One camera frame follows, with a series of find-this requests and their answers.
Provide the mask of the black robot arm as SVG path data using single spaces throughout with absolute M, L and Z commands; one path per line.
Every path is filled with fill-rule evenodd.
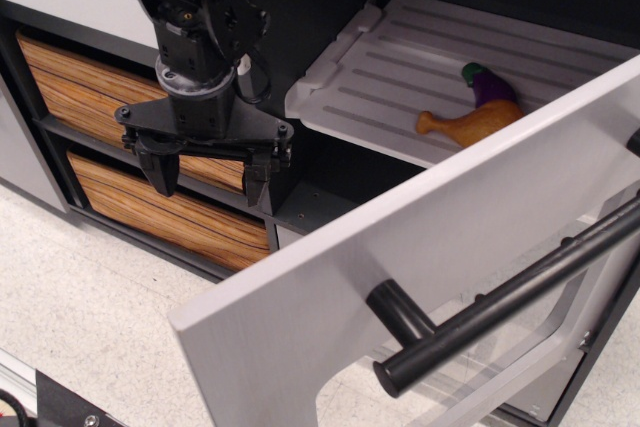
M 293 128 L 262 112 L 271 90 L 246 91 L 270 18 L 252 0 L 139 0 L 158 44 L 155 71 L 165 97 L 116 110 L 122 142 L 149 183 L 175 192 L 185 156 L 239 161 L 256 206 L 291 159 Z

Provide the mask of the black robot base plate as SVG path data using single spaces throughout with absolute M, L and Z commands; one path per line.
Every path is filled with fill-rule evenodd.
M 122 427 L 118 419 L 46 374 L 36 371 L 37 425 Z

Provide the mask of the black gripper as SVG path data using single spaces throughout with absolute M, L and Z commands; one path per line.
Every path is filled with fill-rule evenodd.
M 169 96 L 114 113 L 151 186 L 171 197 L 179 177 L 179 157 L 209 157 L 244 162 L 243 189 L 249 207 L 260 203 L 271 179 L 272 162 L 287 167 L 293 127 L 228 90 L 207 99 Z

